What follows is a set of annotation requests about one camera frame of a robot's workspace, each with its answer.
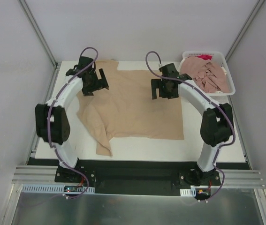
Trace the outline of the beige t shirt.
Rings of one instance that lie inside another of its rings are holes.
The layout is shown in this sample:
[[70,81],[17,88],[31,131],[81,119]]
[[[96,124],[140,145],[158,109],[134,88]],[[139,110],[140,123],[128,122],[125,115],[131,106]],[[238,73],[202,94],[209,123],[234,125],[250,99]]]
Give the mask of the beige t shirt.
[[97,61],[109,88],[93,96],[77,95],[77,116],[96,140],[96,153],[112,156],[114,137],[145,137],[183,140],[182,104],[179,98],[152,99],[151,79],[146,70],[118,70],[114,60]]

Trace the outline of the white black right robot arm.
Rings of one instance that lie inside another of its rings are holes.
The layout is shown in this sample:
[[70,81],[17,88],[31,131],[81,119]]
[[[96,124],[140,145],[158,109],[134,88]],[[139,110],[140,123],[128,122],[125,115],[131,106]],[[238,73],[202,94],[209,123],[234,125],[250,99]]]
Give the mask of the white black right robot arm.
[[202,116],[200,136],[204,142],[197,167],[194,172],[194,181],[199,185],[206,184],[211,175],[209,171],[215,169],[216,159],[220,148],[227,146],[230,137],[236,139],[232,107],[230,104],[221,104],[202,91],[187,74],[179,74],[174,63],[159,64],[161,75],[152,70],[157,79],[151,79],[152,99],[178,97],[185,98]]

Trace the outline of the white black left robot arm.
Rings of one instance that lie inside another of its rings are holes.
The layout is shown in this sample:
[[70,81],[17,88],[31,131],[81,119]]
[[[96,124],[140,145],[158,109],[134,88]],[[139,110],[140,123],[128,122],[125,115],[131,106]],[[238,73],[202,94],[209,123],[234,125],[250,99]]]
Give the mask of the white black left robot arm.
[[94,59],[79,57],[78,64],[66,72],[64,84],[58,93],[46,103],[35,106],[37,136],[54,150],[59,165],[67,169],[65,176],[71,182],[78,182],[82,171],[76,167],[78,157],[68,141],[70,124],[67,109],[77,93],[88,97],[97,90],[109,88],[103,69],[100,68],[99,73],[100,76],[97,76]]

